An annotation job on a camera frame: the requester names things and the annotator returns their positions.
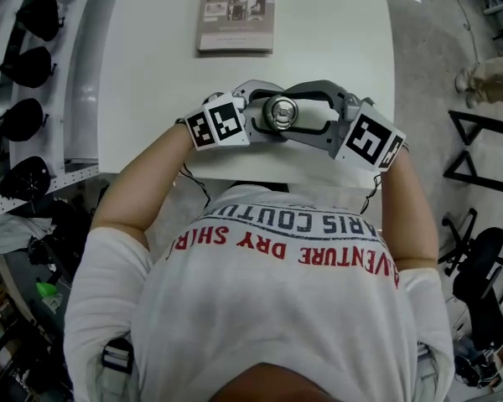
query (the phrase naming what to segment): shoe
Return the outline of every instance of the shoe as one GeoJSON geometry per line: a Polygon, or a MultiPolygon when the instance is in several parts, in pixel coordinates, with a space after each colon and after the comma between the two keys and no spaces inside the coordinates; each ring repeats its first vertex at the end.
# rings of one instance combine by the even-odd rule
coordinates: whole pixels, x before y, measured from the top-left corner
{"type": "Polygon", "coordinates": [[[454,78],[454,88],[457,92],[465,92],[469,89],[468,70],[460,71],[454,78]]]}
{"type": "Polygon", "coordinates": [[[470,109],[478,106],[481,102],[482,100],[480,99],[479,94],[476,92],[468,92],[468,95],[466,96],[466,105],[470,109]]]}

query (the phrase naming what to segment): metal can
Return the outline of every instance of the metal can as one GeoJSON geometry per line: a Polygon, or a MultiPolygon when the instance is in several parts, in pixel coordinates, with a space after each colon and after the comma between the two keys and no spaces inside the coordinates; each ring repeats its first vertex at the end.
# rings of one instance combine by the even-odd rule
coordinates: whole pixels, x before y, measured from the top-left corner
{"type": "Polygon", "coordinates": [[[262,107],[262,116],[273,131],[285,131],[298,119],[296,101],[282,95],[275,95],[262,107]]]}

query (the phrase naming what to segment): person's leg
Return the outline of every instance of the person's leg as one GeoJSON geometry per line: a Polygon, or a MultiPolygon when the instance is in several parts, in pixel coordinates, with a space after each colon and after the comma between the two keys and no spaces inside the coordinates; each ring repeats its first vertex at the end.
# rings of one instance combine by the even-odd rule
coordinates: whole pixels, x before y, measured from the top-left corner
{"type": "Polygon", "coordinates": [[[489,59],[471,70],[469,88],[475,94],[468,95],[468,106],[503,101],[503,58],[489,59]]]}
{"type": "Polygon", "coordinates": [[[471,70],[463,69],[454,78],[454,88],[458,93],[470,90],[469,86],[469,76],[471,70]]]}

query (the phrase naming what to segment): white t-shirt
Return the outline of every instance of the white t-shirt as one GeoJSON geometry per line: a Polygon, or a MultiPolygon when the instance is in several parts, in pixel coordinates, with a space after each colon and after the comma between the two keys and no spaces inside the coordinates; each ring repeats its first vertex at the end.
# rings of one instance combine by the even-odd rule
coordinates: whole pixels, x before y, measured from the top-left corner
{"type": "Polygon", "coordinates": [[[344,402],[416,399],[417,343],[454,366],[436,270],[397,272],[358,214],[258,186],[228,190],[161,258],[92,231],[65,317],[76,400],[86,365],[131,330],[142,400],[206,401],[258,363],[295,371],[344,402]]]}

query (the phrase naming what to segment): red lettering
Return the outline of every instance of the red lettering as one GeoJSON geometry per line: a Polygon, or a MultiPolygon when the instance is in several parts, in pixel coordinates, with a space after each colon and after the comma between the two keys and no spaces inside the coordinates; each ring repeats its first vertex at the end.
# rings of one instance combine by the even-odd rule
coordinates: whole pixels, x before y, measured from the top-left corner
{"type": "Polygon", "coordinates": [[[171,244],[171,247],[169,248],[169,253],[168,255],[166,256],[166,259],[165,260],[168,260],[168,258],[171,256],[171,252],[174,251],[174,246],[175,246],[175,240],[174,242],[171,244]]]}
{"type": "Polygon", "coordinates": [[[216,236],[218,237],[218,240],[215,240],[216,245],[224,245],[226,243],[226,237],[224,234],[227,234],[229,232],[229,228],[227,226],[221,226],[219,228],[215,229],[216,236]]]}
{"type": "Polygon", "coordinates": [[[376,255],[376,252],[372,251],[372,250],[368,250],[367,253],[370,256],[370,258],[367,260],[367,265],[369,266],[369,268],[367,268],[367,267],[365,267],[365,268],[366,268],[367,272],[370,272],[371,274],[373,274],[374,270],[375,270],[375,255],[376,255]]]}
{"type": "Polygon", "coordinates": [[[239,247],[247,247],[248,249],[253,249],[252,243],[252,233],[246,232],[246,237],[240,243],[236,243],[239,247]]]}
{"type": "Polygon", "coordinates": [[[352,266],[357,265],[357,261],[360,262],[360,266],[363,268],[363,255],[365,253],[364,249],[358,250],[356,246],[352,248],[352,266]]]}
{"type": "Polygon", "coordinates": [[[194,245],[195,237],[197,236],[197,234],[198,234],[197,228],[192,229],[192,242],[190,243],[190,245],[194,245]]]}
{"type": "Polygon", "coordinates": [[[324,249],[313,249],[313,257],[311,263],[313,265],[322,265],[324,262],[324,249]]]}
{"type": "Polygon", "coordinates": [[[210,244],[210,242],[212,240],[212,229],[213,229],[212,226],[208,226],[206,228],[201,228],[200,236],[198,238],[199,245],[202,245],[202,244],[209,245],[210,244]]]}
{"type": "Polygon", "coordinates": [[[389,276],[389,266],[387,264],[387,256],[386,253],[382,252],[380,256],[380,260],[378,261],[378,265],[376,266],[375,274],[378,276],[380,269],[384,266],[384,276],[389,276]]]}
{"type": "Polygon", "coordinates": [[[285,249],[287,245],[282,243],[276,243],[272,246],[272,254],[276,256],[278,259],[285,259],[285,249]]]}
{"type": "Polygon", "coordinates": [[[346,259],[346,256],[349,253],[348,247],[343,247],[343,261],[337,262],[337,266],[350,266],[350,262],[346,259]]]}
{"type": "Polygon", "coordinates": [[[335,260],[337,259],[337,251],[335,249],[327,249],[325,256],[325,265],[335,266],[335,260]]]}
{"type": "Polygon", "coordinates": [[[186,246],[188,244],[188,233],[189,231],[186,231],[186,234],[181,235],[177,239],[177,244],[175,245],[176,250],[186,250],[186,246]]]}
{"type": "Polygon", "coordinates": [[[395,281],[395,287],[399,288],[399,271],[397,271],[397,266],[393,264],[393,280],[395,281]]]}
{"type": "Polygon", "coordinates": [[[260,235],[258,235],[257,238],[259,239],[256,245],[257,250],[259,250],[261,253],[264,253],[265,255],[268,255],[271,240],[269,238],[264,240],[260,235]]]}
{"type": "Polygon", "coordinates": [[[300,262],[301,264],[309,265],[311,263],[310,262],[311,249],[308,249],[307,247],[303,247],[302,249],[300,249],[300,251],[303,252],[302,259],[304,259],[304,261],[302,261],[302,259],[298,259],[298,262],[300,262]]]}

